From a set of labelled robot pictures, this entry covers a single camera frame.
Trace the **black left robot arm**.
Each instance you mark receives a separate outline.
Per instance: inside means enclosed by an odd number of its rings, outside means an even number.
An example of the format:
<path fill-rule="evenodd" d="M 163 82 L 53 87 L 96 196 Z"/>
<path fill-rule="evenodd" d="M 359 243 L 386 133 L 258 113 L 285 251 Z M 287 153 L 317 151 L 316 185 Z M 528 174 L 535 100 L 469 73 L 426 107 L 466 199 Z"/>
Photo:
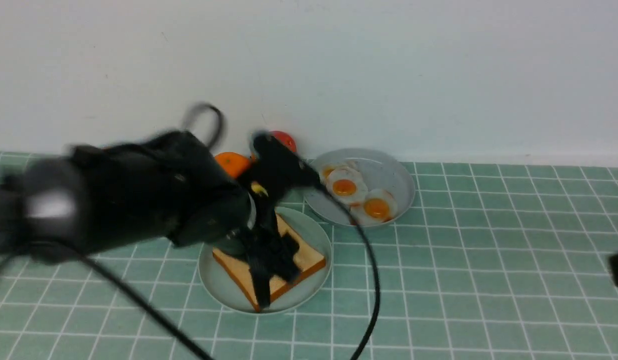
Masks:
<path fill-rule="evenodd" d="M 299 238 L 281 231 L 275 207 L 318 178 L 270 132 L 251 147 L 255 158 L 233 174 L 187 131 L 41 159 L 0 182 L 0 256 L 54 265 L 158 237 L 176 248 L 206 243 L 247 264 L 267 308 L 273 278 L 304 278 Z"/>

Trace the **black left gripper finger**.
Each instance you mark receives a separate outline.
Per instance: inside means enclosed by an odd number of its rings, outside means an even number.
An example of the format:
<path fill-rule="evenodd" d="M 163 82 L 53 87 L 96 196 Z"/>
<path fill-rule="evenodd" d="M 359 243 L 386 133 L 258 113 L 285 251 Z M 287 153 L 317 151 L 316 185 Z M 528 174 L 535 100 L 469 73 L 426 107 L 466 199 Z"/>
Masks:
<path fill-rule="evenodd" d="M 272 273 L 287 283 L 294 283 L 301 273 L 294 260 L 299 251 L 297 241 L 288 232 L 280 234 L 268 244 L 268 251 L 270 253 L 268 264 Z"/>
<path fill-rule="evenodd" d="M 272 277 L 267 264 L 267 256 L 261 248 L 252 246 L 247 249 L 246 258 L 259 309 L 267 309 L 271 303 L 270 280 Z"/>

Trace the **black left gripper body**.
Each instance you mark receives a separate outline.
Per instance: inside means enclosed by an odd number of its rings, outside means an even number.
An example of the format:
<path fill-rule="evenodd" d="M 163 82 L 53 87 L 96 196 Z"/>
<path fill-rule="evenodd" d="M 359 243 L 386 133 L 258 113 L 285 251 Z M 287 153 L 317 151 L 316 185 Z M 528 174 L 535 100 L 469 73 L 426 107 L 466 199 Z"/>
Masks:
<path fill-rule="evenodd" d="M 277 217 L 275 207 L 283 198 L 283 189 L 277 186 L 271 177 L 256 177 L 255 175 L 241 175 L 238 182 L 249 192 L 254 200 L 256 212 L 252 232 L 257 238 L 257 243 L 269 250 L 269 244 L 273 239 L 279 237 Z M 251 191 L 251 182 L 258 182 L 268 192 L 268 197 L 260 197 Z"/>

